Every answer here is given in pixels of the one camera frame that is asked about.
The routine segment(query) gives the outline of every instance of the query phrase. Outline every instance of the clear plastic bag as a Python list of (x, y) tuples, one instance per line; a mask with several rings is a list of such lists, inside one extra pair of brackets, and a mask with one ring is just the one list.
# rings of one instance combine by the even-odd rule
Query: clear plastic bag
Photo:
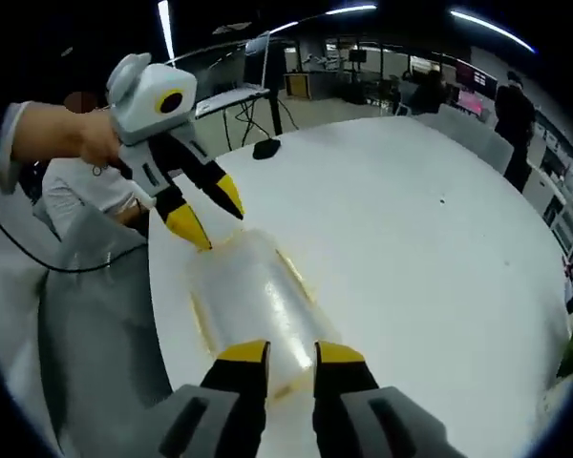
[(267, 399), (311, 382), (314, 342), (339, 338), (292, 263), (258, 230), (238, 233), (186, 267), (202, 338), (213, 356), (233, 344), (271, 342)]

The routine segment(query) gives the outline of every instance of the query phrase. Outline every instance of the desk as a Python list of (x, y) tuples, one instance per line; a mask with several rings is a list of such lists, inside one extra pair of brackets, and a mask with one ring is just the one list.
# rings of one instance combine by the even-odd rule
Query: desk
[(274, 134), (280, 135), (283, 132), (283, 125), (280, 120), (280, 108), (278, 107), (278, 92), (264, 89), (261, 86), (236, 88), (201, 100), (196, 104), (195, 118), (202, 119), (203, 117), (212, 115), (220, 110), (226, 110), (235, 105), (242, 105), (248, 102), (254, 103), (260, 98), (266, 98), (269, 102)]
[(567, 202), (562, 191), (546, 172), (532, 164), (530, 161), (527, 162), (531, 168), (531, 174), (526, 180), (526, 184), (522, 190), (522, 195), (542, 217), (545, 215), (547, 207), (554, 198), (560, 205), (560, 208), (558, 208), (560, 211)]
[[(252, 159), (251, 147), (218, 159), (240, 190), (242, 225), (278, 241), (342, 342), (380, 385), (442, 421), (455, 447), (522, 456), (568, 340), (562, 250), (548, 227), (489, 165), (412, 118), (281, 140), (272, 159)], [(175, 181), (213, 240), (240, 226), (185, 176)], [(173, 388), (212, 364), (183, 278), (194, 251), (153, 211), (151, 292)], [(269, 411), (258, 456), (317, 456), (310, 413), (275, 427)]]

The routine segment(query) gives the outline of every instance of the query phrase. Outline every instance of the black jacket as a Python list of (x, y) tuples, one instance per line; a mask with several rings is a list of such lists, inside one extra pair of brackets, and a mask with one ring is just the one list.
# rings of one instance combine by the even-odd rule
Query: black jacket
[(414, 115), (420, 115), (421, 113), (437, 113), (439, 111), (439, 105), (446, 103), (448, 94), (443, 86), (431, 85), (431, 84), (421, 84), (412, 99), (410, 100), (410, 108)]
[(535, 107), (526, 95), (517, 87), (501, 86), (495, 111), (499, 119), (495, 131), (514, 146), (526, 145), (535, 123)]

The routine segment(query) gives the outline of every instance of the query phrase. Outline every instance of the laptop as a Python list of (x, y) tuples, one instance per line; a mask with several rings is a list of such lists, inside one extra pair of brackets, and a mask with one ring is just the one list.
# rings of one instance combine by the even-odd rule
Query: laptop
[(256, 100), (269, 94), (265, 88), (269, 33), (264, 33), (246, 43), (244, 48), (244, 84), (240, 88), (216, 94), (198, 102), (195, 118), (211, 115), (219, 110)]

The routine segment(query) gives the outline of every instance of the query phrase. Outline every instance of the black cable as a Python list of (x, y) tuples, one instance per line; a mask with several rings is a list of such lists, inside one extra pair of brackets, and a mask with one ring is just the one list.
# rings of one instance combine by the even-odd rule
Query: black cable
[(290, 119), (290, 123), (293, 125), (295, 130), (299, 131), (299, 127), (297, 127), (297, 124), (295, 124), (295, 121), (293, 120), (293, 115), (290, 113), (290, 110), (287, 108), (287, 105), (285, 105), (285, 102), (283, 102), (278, 97), (276, 97), (276, 100), (278, 100), (278, 103), (280, 103), (283, 106), (283, 108), (286, 110), (286, 114), (288, 115), (288, 118)]
[(2, 225), (1, 222), (0, 222), (0, 230), (2, 231), (2, 233), (5, 236), (7, 236), (7, 239), (9, 239), (17, 248), (19, 248), (26, 256), (28, 256), (28, 258), (39, 263), (40, 265), (42, 265), (43, 267), (46, 267), (49, 270), (53, 270), (54, 272), (59, 272), (62, 274), (84, 274), (86, 272), (94, 272), (96, 270), (101, 270), (104, 267), (110, 266), (113, 262), (116, 262), (117, 260), (120, 260), (121, 258), (129, 255), (130, 253), (132, 253), (132, 252), (138, 250), (139, 248), (142, 248), (143, 246), (147, 245), (146, 243), (142, 243), (142, 244), (137, 245), (133, 248), (130, 248), (129, 250), (125, 250), (123, 253), (119, 253), (118, 255), (116, 255), (114, 259), (109, 260), (108, 262), (104, 262), (103, 264), (97, 265), (95, 267), (88, 267), (85, 269), (62, 269), (61, 267), (55, 267), (55, 266), (49, 265), (46, 262), (44, 262), (43, 260), (40, 260), (39, 258), (37, 258), (32, 253), (30, 253), (30, 251), (28, 251), (11, 234), (9, 234), (9, 231), (7, 231), (5, 229), (5, 227)]
[(242, 145), (241, 146), (244, 146), (244, 144), (246, 143), (246, 138), (248, 137), (248, 134), (252, 130), (252, 124), (255, 122), (252, 120), (252, 118), (255, 115), (255, 103), (256, 102), (257, 102), (257, 100), (255, 100), (254, 102), (251, 103), (250, 113), (248, 112), (248, 109), (245, 110), (246, 118), (248, 119), (248, 124), (246, 124), (246, 131), (244, 132), (244, 136), (242, 137)]
[(227, 146), (229, 147), (229, 151), (233, 151), (233, 148), (231, 147), (231, 138), (229, 138), (229, 129), (227, 128), (226, 110), (223, 110), (223, 126), (225, 127), (225, 137), (227, 138)]
[[(257, 129), (259, 129), (261, 132), (263, 132), (267, 138), (271, 138), (271, 135), (263, 128), (261, 127), (259, 124), (257, 124), (254, 119), (251, 117), (250, 113), (248, 112), (248, 109), (253, 107), (254, 108), (254, 104), (255, 104), (256, 100), (254, 102), (251, 102), (250, 105), (246, 106), (245, 103), (241, 103), (240, 107), (242, 108), (240, 110), (240, 112), (238, 114), (236, 114), (234, 117), (236, 118), (236, 120), (240, 121), (240, 122), (246, 122), (248, 123), (246, 126), (246, 133), (244, 134), (244, 138), (242, 140), (242, 146), (244, 146), (244, 142), (246, 141), (246, 138), (248, 137), (248, 133), (250, 132), (250, 130), (252, 129), (252, 126), (257, 127)], [(242, 115), (246, 115), (246, 119), (241, 119), (240, 116)]]

